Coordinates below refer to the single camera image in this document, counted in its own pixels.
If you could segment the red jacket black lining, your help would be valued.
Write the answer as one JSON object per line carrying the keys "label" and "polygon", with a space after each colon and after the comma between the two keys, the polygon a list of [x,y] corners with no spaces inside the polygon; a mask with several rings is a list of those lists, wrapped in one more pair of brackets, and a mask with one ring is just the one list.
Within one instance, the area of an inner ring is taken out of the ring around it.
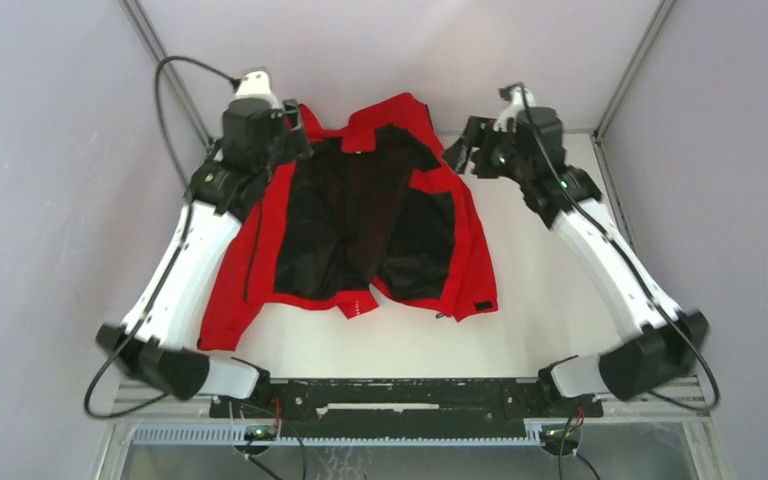
{"label": "red jacket black lining", "polygon": [[268,303],[353,318],[382,294],[459,321],[498,309],[471,191],[444,163],[426,104],[401,93],[340,129],[301,116],[313,153],[278,167],[224,250],[200,349],[234,350]]}

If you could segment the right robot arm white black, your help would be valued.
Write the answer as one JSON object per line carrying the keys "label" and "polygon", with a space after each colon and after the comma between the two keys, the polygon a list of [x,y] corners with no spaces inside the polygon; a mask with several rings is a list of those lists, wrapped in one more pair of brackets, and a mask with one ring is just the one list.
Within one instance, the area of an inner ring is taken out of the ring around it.
{"label": "right robot arm white black", "polygon": [[497,119],[472,116],[443,153],[457,172],[506,178],[526,206],[584,267],[606,301],[619,337],[599,354],[573,356],[540,372],[539,406],[565,415],[578,397],[607,392],[623,401],[691,373],[710,370],[701,354],[710,324],[686,311],[643,266],[612,220],[592,177],[567,161],[564,127],[549,107],[526,107]]}

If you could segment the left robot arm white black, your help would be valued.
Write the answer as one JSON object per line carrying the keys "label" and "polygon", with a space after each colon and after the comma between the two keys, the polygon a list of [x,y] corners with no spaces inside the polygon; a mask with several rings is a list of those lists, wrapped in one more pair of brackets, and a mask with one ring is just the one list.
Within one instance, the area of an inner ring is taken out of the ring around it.
{"label": "left robot arm white black", "polygon": [[262,198],[276,168],[310,153],[300,105],[294,99],[232,101],[222,138],[192,174],[170,243],[136,304],[118,325],[96,334],[106,373],[159,391],[162,398],[233,398],[250,417],[265,414],[273,394],[265,370],[210,354],[196,344],[223,257]]}

